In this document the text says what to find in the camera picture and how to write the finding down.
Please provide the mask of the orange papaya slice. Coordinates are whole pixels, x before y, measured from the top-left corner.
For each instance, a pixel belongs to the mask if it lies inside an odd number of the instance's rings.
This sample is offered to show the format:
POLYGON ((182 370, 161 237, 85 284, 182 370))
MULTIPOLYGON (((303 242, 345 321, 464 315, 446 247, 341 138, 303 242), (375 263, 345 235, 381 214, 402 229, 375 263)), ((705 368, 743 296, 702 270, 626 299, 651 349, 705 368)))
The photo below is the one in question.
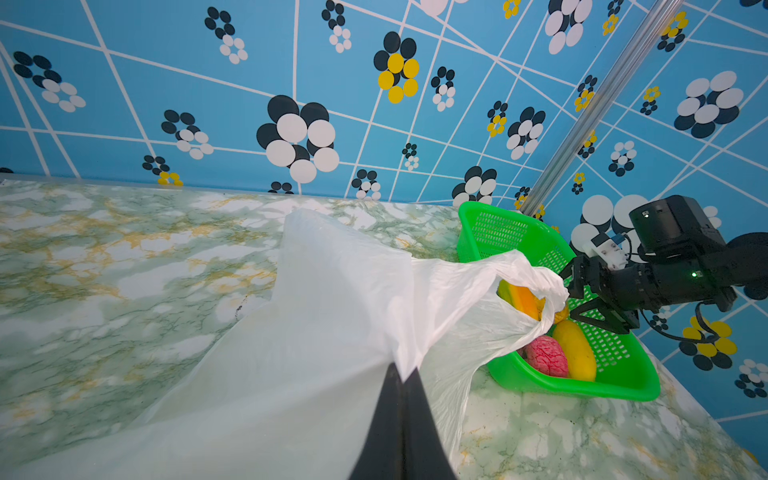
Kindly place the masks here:
POLYGON ((528 288, 515 286, 502 280, 499 283, 497 295, 530 318, 541 320, 543 303, 528 288))

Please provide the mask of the yellow lemon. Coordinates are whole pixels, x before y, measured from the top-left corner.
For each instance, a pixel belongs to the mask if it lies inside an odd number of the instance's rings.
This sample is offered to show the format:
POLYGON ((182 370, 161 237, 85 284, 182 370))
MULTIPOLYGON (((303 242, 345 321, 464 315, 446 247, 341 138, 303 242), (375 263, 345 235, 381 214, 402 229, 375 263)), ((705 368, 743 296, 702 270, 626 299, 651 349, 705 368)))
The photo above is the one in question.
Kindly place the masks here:
POLYGON ((554 314, 553 324, 557 325, 570 317, 569 305, 566 304, 564 308, 554 314))

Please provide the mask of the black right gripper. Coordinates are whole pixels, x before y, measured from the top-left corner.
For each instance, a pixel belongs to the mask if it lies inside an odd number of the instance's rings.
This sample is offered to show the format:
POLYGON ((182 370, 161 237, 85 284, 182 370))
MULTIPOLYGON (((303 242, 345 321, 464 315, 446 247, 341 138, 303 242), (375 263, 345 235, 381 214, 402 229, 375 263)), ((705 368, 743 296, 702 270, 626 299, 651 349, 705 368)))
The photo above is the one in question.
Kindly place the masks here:
POLYGON ((738 255, 691 197, 673 195, 628 213, 641 261, 620 270, 579 254, 560 271, 570 298, 589 288, 599 295, 570 309, 574 321, 617 334, 639 327, 636 311, 688 302, 731 308, 738 283, 738 255))

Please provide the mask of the orange yellow mango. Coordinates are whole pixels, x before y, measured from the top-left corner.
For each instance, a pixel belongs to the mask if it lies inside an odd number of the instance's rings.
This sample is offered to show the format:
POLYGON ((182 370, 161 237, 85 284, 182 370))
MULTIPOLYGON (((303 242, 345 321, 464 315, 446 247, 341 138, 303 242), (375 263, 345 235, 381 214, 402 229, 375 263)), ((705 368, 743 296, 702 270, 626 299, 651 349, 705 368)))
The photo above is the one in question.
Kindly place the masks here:
POLYGON ((552 333, 567 360, 568 377, 574 380, 594 382, 597 376, 597 362, 582 329, 576 322, 563 320, 552 333))

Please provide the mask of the pink red dragon fruit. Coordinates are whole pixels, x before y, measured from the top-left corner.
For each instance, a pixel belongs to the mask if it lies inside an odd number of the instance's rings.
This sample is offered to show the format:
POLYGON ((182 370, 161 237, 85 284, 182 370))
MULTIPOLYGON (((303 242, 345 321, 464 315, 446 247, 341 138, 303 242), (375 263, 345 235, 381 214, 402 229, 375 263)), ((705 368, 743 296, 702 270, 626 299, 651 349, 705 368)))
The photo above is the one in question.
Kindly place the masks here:
POLYGON ((543 335, 522 349, 521 356, 536 371, 556 378, 568 377, 568 362, 560 344, 543 335))

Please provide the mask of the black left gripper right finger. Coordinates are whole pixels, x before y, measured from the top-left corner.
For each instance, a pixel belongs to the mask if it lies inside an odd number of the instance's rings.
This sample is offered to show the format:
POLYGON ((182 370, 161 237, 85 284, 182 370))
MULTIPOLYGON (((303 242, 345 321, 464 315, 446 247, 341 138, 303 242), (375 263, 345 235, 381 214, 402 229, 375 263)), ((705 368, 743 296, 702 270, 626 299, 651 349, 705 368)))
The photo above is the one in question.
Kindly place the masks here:
POLYGON ((418 370, 403 385, 406 395, 404 475, 415 480, 456 480, 431 413, 418 370))

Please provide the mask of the white plastic bag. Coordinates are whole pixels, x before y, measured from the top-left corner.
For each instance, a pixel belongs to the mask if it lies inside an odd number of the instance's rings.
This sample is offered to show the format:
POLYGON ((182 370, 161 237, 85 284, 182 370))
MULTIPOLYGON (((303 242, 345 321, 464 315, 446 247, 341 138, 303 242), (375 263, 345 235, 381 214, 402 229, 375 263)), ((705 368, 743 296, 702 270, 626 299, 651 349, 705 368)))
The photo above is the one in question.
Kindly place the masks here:
POLYGON ((311 210, 285 220, 271 299, 136 424, 13 479, 349 479, 388 366, 418 370, 452 465, 472 377, 542 336, 568 294, 516 251, 417 259, 311 210), (541 320, 497 295, 528 288, 541 320))

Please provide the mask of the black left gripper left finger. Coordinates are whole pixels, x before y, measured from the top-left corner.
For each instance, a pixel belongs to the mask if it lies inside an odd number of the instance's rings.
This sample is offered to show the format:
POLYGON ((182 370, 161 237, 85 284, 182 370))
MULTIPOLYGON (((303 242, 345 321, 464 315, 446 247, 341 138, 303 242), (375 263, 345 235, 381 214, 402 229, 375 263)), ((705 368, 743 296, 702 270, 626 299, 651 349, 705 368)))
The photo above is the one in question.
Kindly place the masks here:
POLYGON ((368 434, 350 480, 403 479, 403 383, 394 363, 388 366, 368 434))

